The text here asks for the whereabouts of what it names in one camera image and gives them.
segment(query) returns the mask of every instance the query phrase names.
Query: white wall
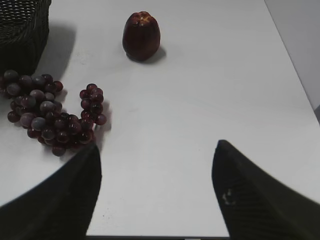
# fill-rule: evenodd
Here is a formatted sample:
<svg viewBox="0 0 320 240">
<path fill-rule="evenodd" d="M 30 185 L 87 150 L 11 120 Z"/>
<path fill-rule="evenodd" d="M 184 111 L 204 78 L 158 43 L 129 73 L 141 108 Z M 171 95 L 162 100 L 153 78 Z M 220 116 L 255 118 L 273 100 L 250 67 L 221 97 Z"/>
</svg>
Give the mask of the white wall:
<svg viewBox="0 0 320 240">
<path fill-rule="evenodd" d="M 265 0 L 265 3 L 316 110 L 320 105 L 320 0 Z"/>
</svg>

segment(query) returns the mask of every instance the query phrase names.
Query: wicker basket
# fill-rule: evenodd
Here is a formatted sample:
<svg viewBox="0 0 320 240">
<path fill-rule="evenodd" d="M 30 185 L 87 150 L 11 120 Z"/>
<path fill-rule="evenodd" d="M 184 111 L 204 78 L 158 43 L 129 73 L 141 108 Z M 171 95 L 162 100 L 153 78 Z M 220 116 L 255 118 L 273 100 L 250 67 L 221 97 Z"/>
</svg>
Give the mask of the wicker basket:
<svg viewBox="0 0 320 240">
<path fill-rule="evenodd" d="M 32 75 L 46 46 L 51 0 L 0 0 L 0 75 Z"/>
</svg>

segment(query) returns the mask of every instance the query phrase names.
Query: white tabletop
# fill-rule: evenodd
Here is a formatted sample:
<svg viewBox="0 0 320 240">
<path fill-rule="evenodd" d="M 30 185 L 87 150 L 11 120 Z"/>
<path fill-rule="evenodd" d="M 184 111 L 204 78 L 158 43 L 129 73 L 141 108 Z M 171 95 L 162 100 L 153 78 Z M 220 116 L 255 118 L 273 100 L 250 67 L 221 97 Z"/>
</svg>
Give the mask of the white tabletop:
<svg viewBox="0 0 320 240">
<path fill-rule="evenodd" d="M 130 61 L 133 12 L 160 26 L 157 61 Z M 320 128 L 263 0 L 55 0 L 38 67 L 68 91 L 96 83 L 112 108 L 89 235 L 228 236 L 211 180 L 219 139 L 320 201 Z M 8 112 L 9 103 L 0 111 Z M 56 171 L 52 156 L 0 115 L 0 205 Z"/>
</svg>

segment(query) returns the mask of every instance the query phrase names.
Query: fake fruit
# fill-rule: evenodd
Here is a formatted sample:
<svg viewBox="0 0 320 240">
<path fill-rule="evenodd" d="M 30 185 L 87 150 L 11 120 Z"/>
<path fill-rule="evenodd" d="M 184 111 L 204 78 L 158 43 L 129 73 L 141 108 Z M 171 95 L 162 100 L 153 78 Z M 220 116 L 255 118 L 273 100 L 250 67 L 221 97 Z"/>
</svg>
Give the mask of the fake fruit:
<svg viewBox="0 0 320 240">
<path fill-rule="evenodd" d="M 149 59 L 160 46 L 160 29 L 148 12 L 133 13 L 124 26 L 122 46 L 129 58 L 138 62 Z"/>
</svg>

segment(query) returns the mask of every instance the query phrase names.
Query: grape cluster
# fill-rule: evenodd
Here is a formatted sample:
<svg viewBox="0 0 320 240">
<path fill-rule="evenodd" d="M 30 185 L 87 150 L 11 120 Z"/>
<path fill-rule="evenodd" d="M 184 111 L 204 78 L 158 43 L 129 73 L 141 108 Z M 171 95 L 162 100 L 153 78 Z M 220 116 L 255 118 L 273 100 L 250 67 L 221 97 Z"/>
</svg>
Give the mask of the grape cluster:
<svg viewBox="0 0 320 240">
<path fill-rule="evenodd" d="M 104 125 L 103 91 L 91 83 L 80 92 L 81 119 L 62 111 L 56 95 L 64 88 L 49 74 L 31 77 L 7 70 L 0 76 L 0 93 L 12 99 L 7 115 L 11 123 L 20 122 L 27 135 L 52 147 L 52 153 L 62 156 L 66 149 L 79 149 L 94 142 L 94 124 Z"/>
</svg>

